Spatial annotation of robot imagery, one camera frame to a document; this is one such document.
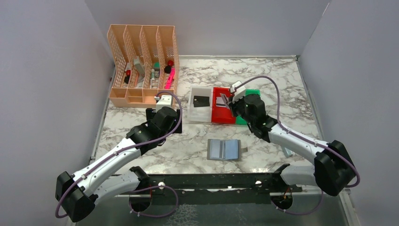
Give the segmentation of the white magnetic stripe card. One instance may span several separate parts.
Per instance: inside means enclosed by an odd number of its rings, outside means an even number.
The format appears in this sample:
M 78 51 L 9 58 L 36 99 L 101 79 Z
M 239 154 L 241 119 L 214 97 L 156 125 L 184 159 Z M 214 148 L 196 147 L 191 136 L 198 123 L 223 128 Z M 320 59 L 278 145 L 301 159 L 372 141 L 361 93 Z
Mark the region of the white magnetic stripe card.
M 224 106 L 227 109 L 231 110 L 231 101 L 230 101 L 230 99 L 223 93 L 221 94 L 221 99 L 223 101 Z

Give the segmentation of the peach plastic desk organizer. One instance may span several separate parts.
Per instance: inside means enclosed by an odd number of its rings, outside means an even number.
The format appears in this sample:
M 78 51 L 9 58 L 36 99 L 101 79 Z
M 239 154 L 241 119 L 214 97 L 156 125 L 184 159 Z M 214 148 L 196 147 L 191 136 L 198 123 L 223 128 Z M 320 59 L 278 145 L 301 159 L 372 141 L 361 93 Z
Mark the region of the peach plastic desk organizer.
M 109 95 L 115 107 L 150 108 L 157 93 L 177 93 L 175 26 L 112 24 L 107 39 L 116 69 Z

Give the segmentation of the grey metal card holder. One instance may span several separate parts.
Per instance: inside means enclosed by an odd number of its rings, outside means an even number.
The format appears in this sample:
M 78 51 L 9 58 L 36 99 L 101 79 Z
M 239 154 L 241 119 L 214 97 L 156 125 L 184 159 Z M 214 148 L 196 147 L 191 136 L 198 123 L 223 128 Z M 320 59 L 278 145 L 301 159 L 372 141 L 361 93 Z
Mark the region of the grey metal card holder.
M 242 154 L 248 152 L 246 143 L 238 139 L 208 139 L 207 159 L 213 161 L 240 161 Z

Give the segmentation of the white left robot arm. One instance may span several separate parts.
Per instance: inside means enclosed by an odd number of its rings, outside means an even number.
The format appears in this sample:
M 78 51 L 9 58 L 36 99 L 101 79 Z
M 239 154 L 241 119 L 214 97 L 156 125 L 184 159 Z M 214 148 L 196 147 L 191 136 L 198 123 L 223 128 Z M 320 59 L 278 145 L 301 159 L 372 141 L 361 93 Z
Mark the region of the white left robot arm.
M 69 217 L 78 222 L 87 217 L 96 205 L 109 197 L 136 190 L 145 176 L 141 169 L 111 178 L 127 163 L 149 150 L 163 145 L 167 137 L 181 129 L 182 113 L 164 106 L 154 116 L 133 127 L 111 151 L 92 164 L 72 174 L 62 172 L 56 179 L 56 218 Z

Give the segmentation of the white plastic bin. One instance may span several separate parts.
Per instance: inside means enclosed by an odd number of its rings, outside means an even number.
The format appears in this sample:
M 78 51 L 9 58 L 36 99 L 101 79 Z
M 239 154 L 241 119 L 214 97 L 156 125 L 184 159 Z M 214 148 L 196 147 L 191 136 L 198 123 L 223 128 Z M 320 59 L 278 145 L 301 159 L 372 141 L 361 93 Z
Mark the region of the white plastic bin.
M 187 116 L 190 122 L 211 122 L 212 97 L 212 87 L 190 87 Z

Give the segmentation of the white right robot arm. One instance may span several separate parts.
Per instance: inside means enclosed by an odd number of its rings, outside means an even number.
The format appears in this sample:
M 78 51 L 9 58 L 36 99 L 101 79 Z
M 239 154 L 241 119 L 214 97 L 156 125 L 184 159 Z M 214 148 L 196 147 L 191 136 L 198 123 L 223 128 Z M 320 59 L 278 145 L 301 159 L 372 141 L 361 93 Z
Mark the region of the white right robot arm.
M 285 147 L 312 164 L 279 168 L 278 177 L 286 185 L 317 186 L 326 194 L 337 196 L 357 177 L 358 172 L 341 142 L 312 139 L 284 126 L 266 113 L 259 95 L 250 94 L 240 99 L 222 95 L 222 100 L 233 116 L 246 121 L 257 138 Z

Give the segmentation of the red plastic bin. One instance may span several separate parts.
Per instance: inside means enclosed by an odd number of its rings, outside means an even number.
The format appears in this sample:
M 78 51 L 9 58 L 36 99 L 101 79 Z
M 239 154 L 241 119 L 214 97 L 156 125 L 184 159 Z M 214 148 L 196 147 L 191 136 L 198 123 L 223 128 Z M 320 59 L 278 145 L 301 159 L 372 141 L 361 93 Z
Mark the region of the red plastic bin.
M 233 117 L 231 111 L 226 107 L 216 107 L 215 100 L 220 97 L 221 94 L 225 94 L 227 97 L 231 96 L 229 88 L 213 87 L 213 97 L 212 97 L 212 123 L 221 124 L 235 124 L 236 118 Z

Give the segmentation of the green plastic bin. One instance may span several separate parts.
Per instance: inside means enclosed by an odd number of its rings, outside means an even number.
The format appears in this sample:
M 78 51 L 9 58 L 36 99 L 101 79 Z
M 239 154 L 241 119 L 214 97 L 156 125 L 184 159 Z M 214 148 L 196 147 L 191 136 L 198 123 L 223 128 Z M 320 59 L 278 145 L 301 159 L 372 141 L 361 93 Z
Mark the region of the green plastic bin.
M 260 92 L 260 90 L 258 90 L 258 89 L 247 89 L 246 90 L 246 92 L 245 92 L 245 96 L 247 96 L 247 95 L 250 95 L 250 94 L 257 94 L 257 95 L 261 95 L 261 92 Z M 246 121 L 244 120 L 244 119 L 242 119 L 240 116 L 237 116 L 236 117 L 236 122 L 235 122 L 235 124 L 236 125 L 246 125 L 247 123 L 246 123 Z

